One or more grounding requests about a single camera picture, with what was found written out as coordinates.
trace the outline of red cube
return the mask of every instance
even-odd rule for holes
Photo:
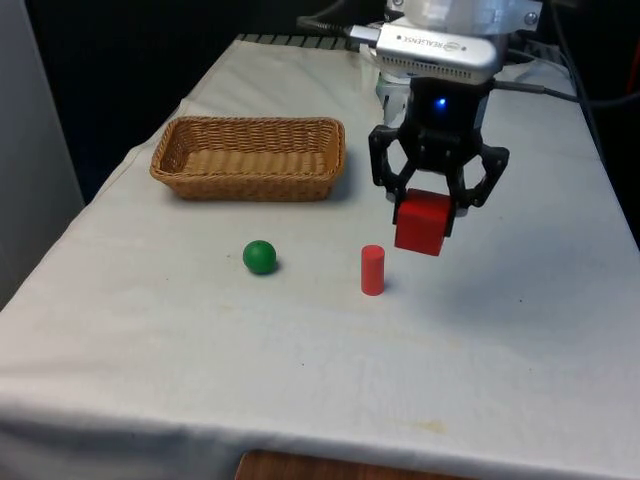
[[[410,189],[398,209],[396,247],[440,255],[451,208],[447,195]]]

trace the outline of dark background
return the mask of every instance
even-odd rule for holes
[[[562,22],[589,96],[622,96],[640,38],[640,2],[564,1],[573,5],[562,9]],[[85,200],[171,114],[238,33],[295,33],[296,16],[330,3],[28,0]],[[543,20],[541,32],[553,40],[548,18]],[[596,123],[609,177],[640,241],[631,178],[640,160],[640,103],[599,111]],[[629,135],[634,129],[637,134]]]

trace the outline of black metal bracket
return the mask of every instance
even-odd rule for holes
[[[481,128],[493,81],[483,85],[453,84],[416,78],[411,82],[407,114],[399,128],[377,126],[369,135],[373,183],[395,197],[393,223],[406,198],[407,184],[418,170],[446,178],[452,201],[451,235],[457,211],[482,207],[509,163],[509,151],[483,143]],[[407,162],[399,173],[391,170],[388,149],[402,146]],[[467,189],[464,167],[476,157],[482,160],[484,178]]]

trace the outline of green ball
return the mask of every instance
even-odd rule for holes
[[[256,240],[244,247],[242,260],[247,268],[255,274],[265,275],[276,270],[276,249],[269,242]]]

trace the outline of gray wall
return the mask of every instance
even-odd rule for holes
[[[22,0],[0,0],[0,309],[82,208]]]

